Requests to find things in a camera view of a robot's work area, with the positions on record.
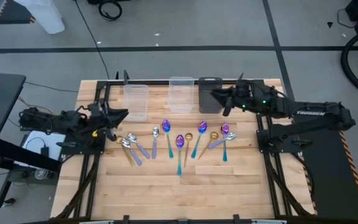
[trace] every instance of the spoon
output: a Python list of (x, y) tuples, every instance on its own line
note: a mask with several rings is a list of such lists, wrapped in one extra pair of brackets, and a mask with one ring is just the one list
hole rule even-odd
[(169, 130), (171, 130), (171, 124), (169, 123), (168, 120), (162, 121), (162, 128), (164, 129), (164, 132), (167, 134), (169, 158), (173, 158), (173, 151), (172, 151), (171, 142), (169, 141), (169, 135), (168, 135)]
[(137, 142), (136, 136), (135, 136), (134, 134), (129, 133), (129, 134), (128, 134), (128, 138), (129, 138), (129, 140), (130, 140), (131, 142), (133, 142), (133, 143), (135, 143), (135, 144), (137, 145), (137, 148), (138, 148), (140, 151), (143, 152), (143, 155), (144, 155), (146, 158), (150, 159), (149, 153), (148, 153), (146, 150), (144, 150), (144, 148)]
[(129, 161), (129, 164), (131, 166), (133, 166), (134, 161), (131, 159), (131, 157), (129, 156), (128, 152), (125, 150), (124, 145), (122, 145), (122, 139), (123, 139), (122, 136), (117, 136), (116, 143), (118, 143), (118, 144), (120, 144), (122, 146), (122, 150), (124, 150), (125, 156), (127, 157), (128, 161)]
[(186, 161), (187, 161), (187, 152), (189, 151), (189, 142), (193, 139), (193, 135), (191, 133), (187, 133), (185, 135), (185, 139), (187, 141), (186, 145), (186, 154), (185, 154), (185, 167), (186, 167)]
[(179, 134), (178, 137), (177, 137), (177, 146), (178, 146), (178, 149), (179, 149), (179, 161), (178, 161), (178, 172), (177, 172), (178, 175), (181, 175), (181, 157), (180, 157), (180, 154), (181, 154), (181, 148), (183, 147), (184, 143), (185, 143), (185, 139), (183, 138), (183, 136), (181, 134)]
[[(227, 122), (223, 123), (221, 126), (221, 133), (223, 134), (223, 138), (229, 133), (229, 124)], [(227, 154), (226, 154), (226, 140), (223, 141), (223, 161), (227, 161)]]
[(131, 152), (132, 156), (134, 157), (134, 159), (135, 159), (137, 165), (141, 166), (141, 165), (142, 165), (142, 161), (140, 161), (139, 157), (137, 157), (136, 153), (132, 150), (132, 148), (131, 148), (131, 142), (130, 142), (128, 139), (123, 138), (123, 139), (122, 139), (122, 145), (123, 145), (125, 148), (129, 149), (129, 151)]
[(198, 125), (198, 139), (196, 142), (196, 146), (194, 147), (193, 153), (191, 153), (191, 158), (195, 158), (196, 154), (197, 154), (197, 145), (198, 145), (198, 141), (200, 141), (200, 137), (201, 135), (206, 131), (206, 121), (202, 121), (200, 123), (200, 125)]
[(232, 140), (234, 138), (237, 137), (237, 134), (236, 133), (229, 133), (224, 139), (221, 139), (221, 140), (217, 140), (216, 142), (210, 144), (208, 146), (209, 149), (212, 149), (213, 147), (217, 146), (218, 144), (221, 144), (223, 141), (225, 140)]
[(203, 149), (203, 151), (201, 152), (200, 156), (198, 157), (198, 159), (201, 158), (201, 156), (204, 154), (205, 150), (208, 148), (209, 144), (211, 144), (211, 141), (213, 139), (217, 139), (218, 138), (218, 134), (216, 132), (212, 132), (211, 135), (210, 135), (210, 139), (209, 139), (209, 143), (205, 146), (205, 148)]
[(153, 141), (153, 151), (152, 151), (152, 158), (155, 159), (155, 156), (157, 154), (157, 137), (160, 134), (160, 130), (158, 129), (158, 127), (155, 127), (153, 129), (153, 137), (154, 137), (154, 141)]

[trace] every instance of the teal spoon handle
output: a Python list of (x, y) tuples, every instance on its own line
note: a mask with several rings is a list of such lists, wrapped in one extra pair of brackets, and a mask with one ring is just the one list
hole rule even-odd
[(226, 154), (226, 140), (223, 141), (223, 161), (227, 161), (227, 154)]
[(168, 148), (169, 148), (169, 158), (173, 158), (173, 150), (171, 147), (171, 142), (169, 141), (169, 135), (167, 133), (167, 139), (168, 139)]
[(180, 157), (180, 151), (181, 149), (179, 149), (179, 161), (178, 161), (178, 175), (181, 175), (181, 157)]
[(196, 142), (196, 146), (194, 147), (193, 152), (191, 153), (191, 158), (194, 159), (197, 155), (197, 146), (198, 146), (198, 141), (200, 140), (201, 134), (198, 135), (198, 139)]

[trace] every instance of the wooden table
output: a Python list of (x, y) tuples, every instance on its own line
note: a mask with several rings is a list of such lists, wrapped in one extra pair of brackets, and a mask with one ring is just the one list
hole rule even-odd
[[(279, 79), (264, 81), (266, 85), (282, 89)], [(81, 82), (76, 108), (93, 102), (96, 82)], [(106, 141), (106, 150), (99, 163), (92, 220), (122, 220), (123, 215), (130, 215), (131, 220), (231, 219), (233, 214), (239, 214), (240, 218), (274, 217), (263, 155), (258, 150), (255, 135), (255, 114), (243, 113), (239, 109), (232, 110), (228, 117), (201, 114), (198, 112), (197, 86), (194, 100), (195, 106), (190, 114), (173, 114), (168, 108), (168, 86), (149, 85), (147, 121), (123, 122), (114, 133), (121, 136), (134, 133), (139, 143), (151, 154), (151, 132), (154, 127), (160, 127), (157, 158), (146, 159), (134, 147), (143, 165), (131, 167), (121, 146)], [(123, 87), (112, 87), (110, 107), (122, 108), (122, 102)], [(173, 159), (168, 156), (167, 138), (161, 130), (163, 119), (171, 123), (172, 146), (175, 145), (177, 134), (193, 134), (182, 176), (176, 175), (177, 148), (173, 147)], [(200, 160), (191, 159), (190, 154), (198, 136), (198, 124), (202, 120), (208, 122), (208, 129), (200, 139), (197, 155), (208, 143), (211, 131), (220, 134), (223, 122), (228, 122), (231, 131), (238, 134), (235, 140), (227, 142), (227, 162), (222, 160), (222, 145), (208, 150)], [(288, 124), (289, 120), (273, 122)], [(51, 217), (58, 215), (76, 192), (82, 161), (83, 156), (73, 156), (64, 163)], [(289, 190), (307, 211), (314, 213), (303, 166), (290, 154), (282, 154), (282, 164)], [(276, 189), (283, 211), (281, 194), (278, 187)], [(81, 215), (85, 214), (86, 199), (87, 193), (84, 195)]]

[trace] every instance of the silver spoon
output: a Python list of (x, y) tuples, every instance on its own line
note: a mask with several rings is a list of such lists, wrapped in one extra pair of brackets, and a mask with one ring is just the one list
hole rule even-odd
[(217, 146), (218, 144), (221, 144), (225, 140), (232, 140), (237, 137), (237, 133), (229, 133), (224, 139), (217, 140), (216, 142), (210, 144), (208, 146), (208, 149), (212, 149), (213, 147)]
[(131, 148), (131, 142), (129, 142), (128, 139), (123, 138), (123, 139), (122, 139), (122, 145), (123, 145), (125, 148), (129, 149), (129, 151), (131, 152), (132, 156), (134, 157), (134, 159), (135, 159), (137, 165), (141, 166), (141, 165), (142, 165), (142, 161), (140, 161), (139, 157), (137, 157), (136, 153), (132, 150), (132, 148)]
[(155, 159), (155, 156), (157, 154), (157, 137), (160, 134), (160, 130), (158, 129), (158, 127), (155, 127), (153, 129), (153, 137), (154, 137), (154, 142), (153, 142), (153, 151), (152, 151), (152, 158)]
[(136, 136), (135, 136), (134, 134), (129, 133), (129, 134), (128, 134), (128, 138), (129, 138), (129, 140), (130, 140), (131, 142), (133, 142), (133, 143), (135, 143), (135, 144), (137, 145), (137, 148), (143, 152), (143, 155), (144, 155), (146, 158), (150, 159), (149, 153), (148, 153), (146, 150), (144, 150), (144, 148), (136, 141)]

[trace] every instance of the trash can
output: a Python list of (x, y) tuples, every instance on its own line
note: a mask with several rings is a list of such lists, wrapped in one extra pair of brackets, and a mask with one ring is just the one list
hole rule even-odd
[(62, 15), (52, 0), (14, 0), (24, 6), (48, 34), (65, 30)]

